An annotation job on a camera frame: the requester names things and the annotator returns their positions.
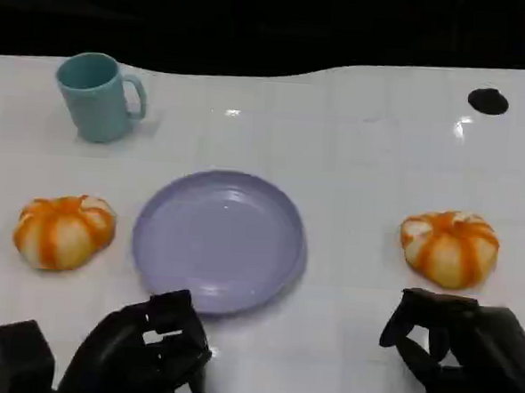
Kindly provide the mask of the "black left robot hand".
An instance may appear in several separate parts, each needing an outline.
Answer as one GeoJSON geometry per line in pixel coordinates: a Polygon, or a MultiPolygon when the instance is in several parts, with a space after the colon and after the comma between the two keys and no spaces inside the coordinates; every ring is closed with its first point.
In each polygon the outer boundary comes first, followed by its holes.
{"type": "Polygon", "coordinates": [[[56,393],[206,393],[211,360],[188,290],[150,297],[108,314],[69,363],[56,393]]]}

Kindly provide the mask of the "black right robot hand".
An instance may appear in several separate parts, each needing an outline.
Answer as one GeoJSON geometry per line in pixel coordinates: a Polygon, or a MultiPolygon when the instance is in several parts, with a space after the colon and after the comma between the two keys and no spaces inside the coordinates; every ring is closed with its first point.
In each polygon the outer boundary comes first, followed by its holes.
{"type": "Polygon", "coordinates": [[[408,288],[379,343],[425,393],[525,393],[525,331],[509,308],[408,288]]]}

